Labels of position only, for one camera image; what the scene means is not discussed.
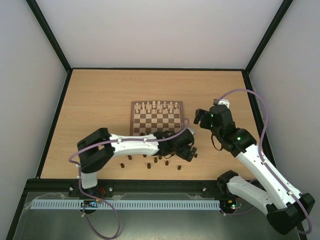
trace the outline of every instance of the wire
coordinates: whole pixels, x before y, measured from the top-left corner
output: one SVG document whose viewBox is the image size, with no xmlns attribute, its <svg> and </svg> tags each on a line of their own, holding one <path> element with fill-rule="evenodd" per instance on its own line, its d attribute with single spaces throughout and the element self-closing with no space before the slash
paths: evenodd
<svg viewBox="0 0 320 240">
<path fill-rule="evenodd" d="M 212 145 L 213 145 L 214 148 L 217 149 L 218 151 L 222 151 L 222 149 L 223 149 L 222 144 L 221 144 L 221 148 L 220 148 L 220 149 L 218 149 L 218 148 L 216 147 L 215 142 L 214 142 L 214 136 L 215 136 L 215 135 L 212 133 L 212 134 L 211 134 L 211 142 L 212 142 Z"/>
<path fill-rule="evenodd" d="M 265 120 L 264 120 L 264 126 L 263 126 L 263 129 L 262 129 L 262 132 L 261 132 L 261 136 L 260 136 L 260 142 L 259 142 L 259 146 L 258 146 L 258 153 L 259 153 L 259 156 L 260 156 L 262 162 L 264 162 L 263 165 L 265 165 L 265 167 L 269 170 L 269 172 L 272 174 L 272 176 L 274 176 L 274 178 L 281 184 L 281 186 L 287 191 L 287 193 L 290 193 L 291 191 L 287 187 L 287 185 L 277 176 L 277 174 L 272 170 L 272 168 L 268 165 L 267 162 L 265 162 L 265 159 L 263 158 L 262 142 L 264 140 L 264 136 L 266 134 L 267 124 L 268 124 L 268 111 L 267 111 L 267 107 L 266 107 L 263 99 L 254 91 L 251 91 L 251 90 L 248 90 L 248 89 L 244 89 L 244 88 L 237 88 L 237 89 L 234 89 L 234 90 L 231 90 L 231 91 L 225 93 L 224 95 L 222 95 L 217 100 L 220 101 L 221 99 L 225 98 L 227 95 L 232 94 L 234 92 L 247 92 L 247 93 L 255 95 L 261 101 L 261 103 L 263 105 L 263 108 L 264 108 Z M 309 214 L 307 213 L 307 210 L 305 209 L 303 204 L 298 199 L 298 197 L 296 195 L 294 195 L 294 194 L 291 194 L 291 196 L 298 203 L 299 207 L 303 211 L 303 213 L 305 215 L 305 218 L 306 218 L 306 221 L 308 222 L 308 225 L 309 225 L 308 231 L 297 230 L 297 232 L 299 234 L 305 234 L 305 235 L 310 234 L 312 232 L 312 227 L 313 227 L 312 226 L 312 222 L 311 222 L 311 218 L 310 218 Z"/>
<path fill-rule="evenodd" d="M 162 138 L 162 139 L 124 138 L 124 139 L 121 139 L 121 141 L 122 141 L 122 142 L 128 142 L 128 141 L 135 141 L 135 142 L 145 142 L 145 141 L 146 141 L 146 142 L 164 142 L 164 141 L 168 141 L 168 140 L 171 140 L 171 139 L 174 139 L 174 138 L 178 137 L 178 136 L 181 135 L 185 130 L 187 130 L 187 128 L 189 127 L 190 121 L 189 121 L 188 118 L 185 118 L 185 119 L 183 119 L 182 124 L 183 124 L 185 121 L 186 121 L 186 125 L 185 125 L 185 127 L 184 127 L 181 131 L 179 131 L 179 132 L 177 132 L 176 134 L 174 134 L 174 135 L 172 135 L 172 136 L 170 136 L 170 137 L 167 137 L 167 138 Z M 79 174 L 79 175 L 78 175 L 78 179 L 79 179 L 79 183 L 78 183 L 78 184 L 79 184 L 79 190 L 80 190 L 80 192 L 81 192 L 83 195 L 85 195 L 85 196 L 87 196 L 87 197 L 89 197 L 89 198 L 92 198 L 92 199 L 94 199 L 94 200 L 99 200 L 99 201 L 101 201 L 101 202 L 103 202 L 103 203 L 106 203 L 106 204 L 114 211 L 114 213 L 115 213 L 115 215 L 116 215 L 116 217 L 117 217 L 118 227 L 117 227 L 116 233 L 115 233 L 112 237 L 103 236 L 103 235 L 101 235 L 101 234 L 94 228 L 94 226 L 91 224 L 91 222 L 89 221 L 89 219 L 88 219 L 88 217 L 87 217 L 87 215 L 86 215 L 86 213 L 85 213 L 85 208 L 86 208 L 86 206 L 83 207 L 83 209 L 82 209 L 82 216 L 86 219 L 86 221 L 87 221 L 88 224 L 89 224 L 89 227 L 90 227 L 91 230 L 94 232 L 94 234 L 97 235 L 99 238 L 104 239 L 104 240 L 116 239 L 116 238 L 119 236 L 120 227 L 121 227 L 121 220 L 120 220 L 119 213 L 118 213 L 117 210 L 114 208 L 114 206 L 113 206 L 112 204 L 110 204 L 108 201 L 106 201 L 106 200 L 104 200 L 104 199 L 102 199 L 102 198 L 100 198 L 100 197 L 90 195 L 90 194 L 88 194 L 88 193 L 86 193 L 86 192 L 83 191 L 83 189 L 82 189 L 82 181 L 81 181 L 81 164 L 80 164 L 79 162 L 77 162 L 77 161 L 74 161 L 73 158 L 76 157 L 76 156 L 78 156 L 79 154 L 84 153 L 85 151 L 88 151 L 88 150 L 90 150 L 90 149 L 96 148 L 96 147 L 98 147 L 98 146 L 106 145 L 106 144 L 110 144 L 110 143 L 117 143 L 117 142 L 118 142 L 118 140 L 115 139 L 115 140 L 107 140 L 107 141 L 102 141 L 102 142 L 95 143 L 95 144 L 93 144 L 93 145 L 87 146 L 87 147 L 85 147 L 85 148 L 83 148 L 83 149 L 75 152 L 75 153 L 72 154 L 72 155 L 69 157 L 69 159 L 68 159 L 68 161 L 69 161 L 70 163 L 75 164 L 75 165 L 78 167 L 78 174 Z"/>
</svg>

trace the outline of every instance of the purple cable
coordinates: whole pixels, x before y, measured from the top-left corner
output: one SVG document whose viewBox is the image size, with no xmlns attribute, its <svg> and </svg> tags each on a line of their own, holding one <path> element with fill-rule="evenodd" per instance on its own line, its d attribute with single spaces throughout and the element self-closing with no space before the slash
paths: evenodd
<svg viewBox="0 0 320 240">
<path fill-rule="evenodd" d="M 261 160 L 264 162 L 265 159 L 263 158 L 262 156 L 262 142 L 264 140 L 264 136 L 265 136 L 265 133 L 266 133 L 266 129 L 267 129 L 267 124 L 268 124 L 268 111 L 267 111 L 267 107 L 263 101 L 263 99 L 254 91 L 251 91 L 251 90 L 248 90 L 248 89 L 244 89 L 244 88 L 237 88 L 237 89 L 234 89 L 234 90 L 231 90 L 229 92 L 227 92 L 226 94 L 222 95 L 220 98 L 218 98 L 217 100 L 220 101 L 221 99 L 225 98 L 227 95 L 229 94 L 232 94 L 234 92 L 247 92 L 247 93 L 250 93 L 250 94 L 253 94 L 255 95 L 262 103 L 263 105 L 263 108 L 264 108 L 264 116 L 265 116 L 265 121 L 264 121 L 264 126 L 263 126 L 263 129 L 262 129 L 262 132 L 261 132 L 261 136 L 260 136 L 260 142 L 259 142 L 259 146 L 258 146 L 258 152 L 259 152 L 259 156 L 261 158 Z M 274 178 L 281 184 L 281 186 L 287 191 L 287 192 L 290 192 L 290 189 L 287 187 L 287 185 L 276 175 L 276 173 L 271 169 L 271 167 L 267 164 L 267 163 L 264 163 L 265 167 L 269 170 L 269 172 L 274 176 Z M 309 225 L 309 229 L 308 231 L 300 231 L 300 230 L 297 230 L 297 232 L 299 234 L 310 234 L 312 232 L 312 223 L 311 223 L 311 219 L 310 219 L 310 216 L 309 214 L 307 213 L 307 210 L 305 209 L 305 207 L 302 205 L 302 203 L 300 202 L 300 200 L 297 198 L 297 196 L 295 196 L 294 194 L 291 194 L 292 198 L 298 203 L 298 205 L 300 206 L 301 210 L 303 211 L 304 215 L 305 215 L 305 218 L 306 218 L 306 221 L 308 222 L 308 225 Z"/>
<path fill-rule="evenodd" d="M 185 130 L 187 130 L 187 128 L 189 127 L 189 123 L 190 123 L 189 119 L 188 119 L 188 118 L 185 118 L 185 119 L 183 119 L 183 122 L 184 122 L 184 121 L 186 121 L 185 127 L 184 127 L 181 131 L 177 132 L 176 134 L 174 134 L 174 135 L 172 135 L 172 136 L 170 136 L 170 137 L 167 137 L 167 138 L 162 138 L 162 139 L 147 139 L 146 142 L 163 142 L 163 141 L 168 141 L 168 140 L 171 140 L 171 139 L 174 139 L 174 138 L 178 137 L 178 136 L 181 135 Z M 128 141 L 144 142 L 145 140 L 144 140 L 143 138 L 124 138 L 124 139 L 122 139 L 122 142 L 128 142 Z M 116 238 L 119 236 L 120 227 L 121 227 L 121 220 L 120 220 L 119 213 L 118 213 L 117 210 L 114 208 L 114 206 L 112 206 L 112 205 L 111 205 L 109 202 L 107 202 L 106 200 L 104 200 L 104 199 L 102 199 L 102 198 L 99 198 L 99 197 L 96 197 L 96 196 L 93 196 L 93 195 L 90 195 L 90 194 L 88 194 L 88 193 L 86 193 L 86 192 L 83 191 L 83 189 L 82 189 L 82 184 L 81 184 L 81 177 L 80 177 L 80 176 L 81 176 L 81 165 L 80 165 L 79 162 L 74 161 L 73 158 L 76 157 L 76 156 L 78 156 L 79 154 L 82 154 L 82 153 L 85 152 L 85 151 L 88 151 L 88 150 L 90 150 L 90 149 L 96 148 L 96 147 L 98 147 L 98 146 L 105 145 L 105 144 L 110 144 L 110 143 L 117 143 L 117 142 L 118 142 L 118 140 L 115 139 L 115 140 L 107 140 L 107 141 L 98 142 L 98 143 L 96 143 L 96 144 L 92 144 L 92 145 L 90 145 L 90 146 L 87 146 L 87 147 L 85 147 L 85 148 L 83 148 L 83 149 L 75 152 L 75 153 L 72 154 L 72 155 L 69 157 L 69 159 L 68 159 L 68 161 L 69 161 L 70 163 L 75 164 L 75 165 L 78 167 L 78 171 L 79 171 L 79 173 L 78 173 L 78 174 L 79 174 L 79 190 L 80 190 L 80 192 L 81 192 L 83 195 L 87 196 L 87 197 L 90 197 L 90 198 L 92 198 L 92 199 L 98 199 L 99 201 L 106 203 L 106 204 L 114 211 L 114 213 L 115 213 L 115 215 L 116 215 L 116 217 L 117 217 L 117 219 L 118 219 L 118 228 L 117 228 L 116 233 L 115 233 L 112 237 L 103 236 L 103 235 L 101 235 L 101 234 L 94 228 L 94 226 L 91 224 L 91 222 L 89 221 L 87 215 L 85 214 L 85 208 L 86 208 L 86 206 L 83 207 L 82 213 L 83 213 L 83 216 L 85 217 L 85 219 L 87 220 L 87 222 L 89 223 L 89 227 L 90 227 L 91 230 L 94 232 L 94 234 L 96 234 L 99 238 L 104 239 L 104 240 L 116 239 Z"/>
</svg>

